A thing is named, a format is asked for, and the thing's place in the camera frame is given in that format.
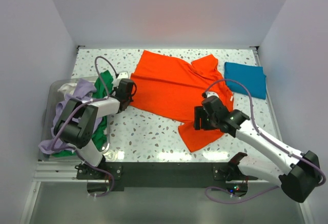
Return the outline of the orange t shirt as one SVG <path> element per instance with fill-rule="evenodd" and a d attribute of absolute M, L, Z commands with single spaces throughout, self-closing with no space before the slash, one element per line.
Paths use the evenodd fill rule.
<path fill-rule="evenodd" d="M 194 108 L 201 105 L 203 92 L 222 78 L 213 55 L 187 63 L 144 51 L 131 74 L 137 86 L 132 106 L 181 122 L 179 135 L 189 151 L 195 152 L 224 135 L 219 130 L 195 130 L 193 126 Z"/>

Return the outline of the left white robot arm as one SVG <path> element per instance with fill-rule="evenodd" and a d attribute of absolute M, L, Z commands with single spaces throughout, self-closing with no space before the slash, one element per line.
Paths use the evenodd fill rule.
<path fill-rule="evenodd" d="M 92 141 L 95 122 L 98 118 L 118 114 L 124 111 L 133 101 L 136 84 L 129 78 L 120 79 L 113 94 L 100 99 L 80 101 L 76 98 L 68 100 L 56 125 L 52 151 L 58 151 L 55 143 L 60 139 L 73 149 L 82 160 L 89 165 L 88 173 L 95 179 L 106 174 L 106 160 Z"/>

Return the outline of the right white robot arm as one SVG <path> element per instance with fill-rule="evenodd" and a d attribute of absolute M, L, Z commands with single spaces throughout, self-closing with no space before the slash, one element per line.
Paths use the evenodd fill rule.
<path fill-rule="evenodd" d="M 238 152 L 226 166 L 216 169 L 226 181 L 255 177 L 279 187 L 290 199 L 302 203 L 318 186 L 326 182 L 319 158 L 312 152 L 301 152 L 284 144 L 256 125 L 254 119 L 240 110 L 229 111 L 213 92 L 203 95 L 194 108 L 194 129 L 219 130 L 236 138 L 264 155 L 269 163 Z"/>

